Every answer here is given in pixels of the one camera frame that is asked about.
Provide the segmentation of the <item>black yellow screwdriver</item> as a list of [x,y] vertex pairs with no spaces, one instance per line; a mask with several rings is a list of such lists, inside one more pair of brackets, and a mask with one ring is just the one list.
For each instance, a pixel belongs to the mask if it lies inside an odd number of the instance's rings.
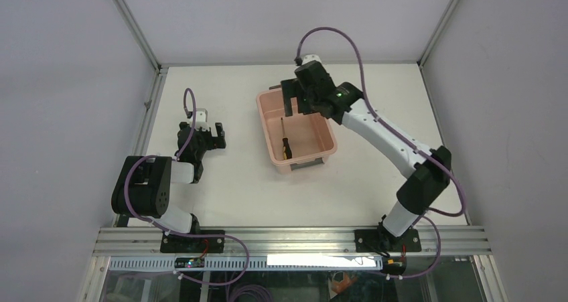
[[293,157],[293,153],[292,153],[292,150],[291,150],[289,139],[288,139],[287,134],[286,134],[283,117],[281,117],[281,130],[282,130],[282,134],[283,134],[283,138],[282,138],[283,159],[288,160],[288,159],[291,159]]

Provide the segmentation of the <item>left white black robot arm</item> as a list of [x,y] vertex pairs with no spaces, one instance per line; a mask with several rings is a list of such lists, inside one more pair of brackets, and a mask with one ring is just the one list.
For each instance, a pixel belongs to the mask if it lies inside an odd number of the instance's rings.
[[173,156],[128,156],[111,198],[115,213],[136,218],[175,234],[175,243],[184,252],[194,252],[202,243],[198,218],[170,200],[173,183],[196,184],[209,151],[226,148],[222,123],[210,126],[207,110],[197,108],[191,88],[184,91],[186,120],[179,123],[177,150]]

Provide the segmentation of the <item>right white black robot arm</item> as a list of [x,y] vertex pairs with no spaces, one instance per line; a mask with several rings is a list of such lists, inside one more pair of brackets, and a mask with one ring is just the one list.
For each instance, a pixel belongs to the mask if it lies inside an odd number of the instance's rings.
[[405,241],[404,233],[448,187],[451,152],[443,146],[431,149],[421,143],[408,145],[408,135],[388,121],[376,119],[359,88],[349,82],[334,84],[317,60],[303,61],[295,75],[293,87],[300,113],[317,113],[355,132],[405,177],[395,205],[378,227],[379,246],[387,252],[396,251]]

